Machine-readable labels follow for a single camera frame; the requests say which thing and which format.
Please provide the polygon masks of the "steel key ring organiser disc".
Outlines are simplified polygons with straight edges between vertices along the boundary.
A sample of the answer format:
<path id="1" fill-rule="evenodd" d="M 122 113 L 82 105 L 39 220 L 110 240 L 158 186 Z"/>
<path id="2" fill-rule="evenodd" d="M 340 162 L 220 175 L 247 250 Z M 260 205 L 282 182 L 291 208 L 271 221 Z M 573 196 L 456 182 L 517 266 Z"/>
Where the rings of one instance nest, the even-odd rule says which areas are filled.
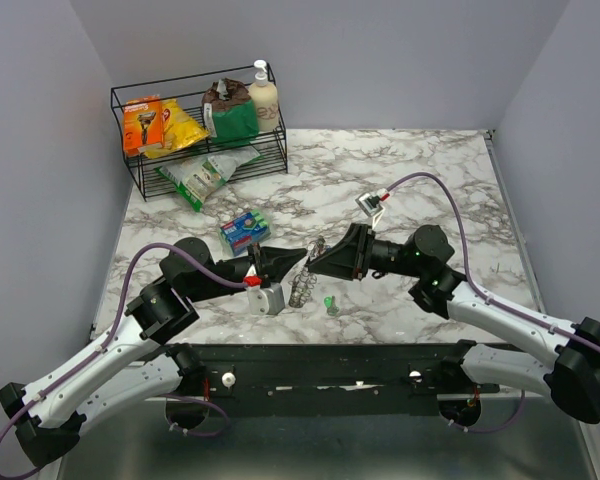
<path id="1" fill-rule="evenodd" d="M 302 308 L 311 299 L 313 288 L 317 282 L 317 276 L 309 271 L 308 265 L 328 249 L 329 246 L 323 236 L 317 237 L 316 240 L 311 243 L 302 269 L 291 281 L 291 292 L 288 302 L 288 305 L 291 308 Z"/>

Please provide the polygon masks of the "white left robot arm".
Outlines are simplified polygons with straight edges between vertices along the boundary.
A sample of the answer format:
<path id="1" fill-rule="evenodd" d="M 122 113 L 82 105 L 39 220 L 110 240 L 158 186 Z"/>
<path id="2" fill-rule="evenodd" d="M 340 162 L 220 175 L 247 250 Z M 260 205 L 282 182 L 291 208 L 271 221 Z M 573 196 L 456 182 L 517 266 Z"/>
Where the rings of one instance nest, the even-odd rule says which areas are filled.
<path id="1" fill-rule="evenodd" d="M 168 347 L 148 366 L 132 363 L 159 348 L 198 320 L 195 303 L 244 292 L 257 315 L 283 307 L 281 282 L 307 254 L 304 248 L 250 246 L 243 257 L 215 261 L 207 244 L 195 237 L 163 248 L 161 276 L 134 299 L 122 294 L 111 326 L 65 363 L 28 384 L 0 389 L 9 418 L 0 432 L 13 431 L 36 471 L 66 455 L 99 421 L 132 402 L 154 396 L 194 393 L 202 372 L 185 349 Z"/>

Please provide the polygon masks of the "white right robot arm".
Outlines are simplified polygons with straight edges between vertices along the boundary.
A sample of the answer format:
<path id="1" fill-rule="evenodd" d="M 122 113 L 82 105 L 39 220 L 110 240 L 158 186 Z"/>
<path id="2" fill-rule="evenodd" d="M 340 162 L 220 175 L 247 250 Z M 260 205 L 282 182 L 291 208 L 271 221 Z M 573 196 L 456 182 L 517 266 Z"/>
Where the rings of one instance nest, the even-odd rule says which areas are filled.
<path id="1" fill-rule="evenodd" d="M 342 280 L 361 280 L 369 272 L 415 278 L 409 293 L 421 310 L 474 326 L 514 347 L 464 344 L 460 357 L 440 367 L 447 389 L 460 392 L 473 383 L 510 386 L 550 398 L 576 420 L 599 423 L 600 322 L 586 317 L 574 323 L 507 301 L 452 269 L 453 254 L 437 225 L 421 226 L 398 244 L 353 223 L 308 269 Z"/>

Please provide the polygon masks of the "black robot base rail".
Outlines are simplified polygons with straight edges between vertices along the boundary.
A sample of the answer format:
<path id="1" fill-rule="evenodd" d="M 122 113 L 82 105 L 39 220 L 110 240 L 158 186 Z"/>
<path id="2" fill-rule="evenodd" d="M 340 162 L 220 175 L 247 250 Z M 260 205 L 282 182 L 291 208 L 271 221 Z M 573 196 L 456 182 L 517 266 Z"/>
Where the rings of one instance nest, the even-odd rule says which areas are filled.
<path id="1" fill-rule="evenodd" d="M 378 345 L 174 344 L 176 392 L 207 395 L 230 418 L 409 414 L 436 416 L 446 400 L 496 393 L 460 368 L 469 343 Z"/>

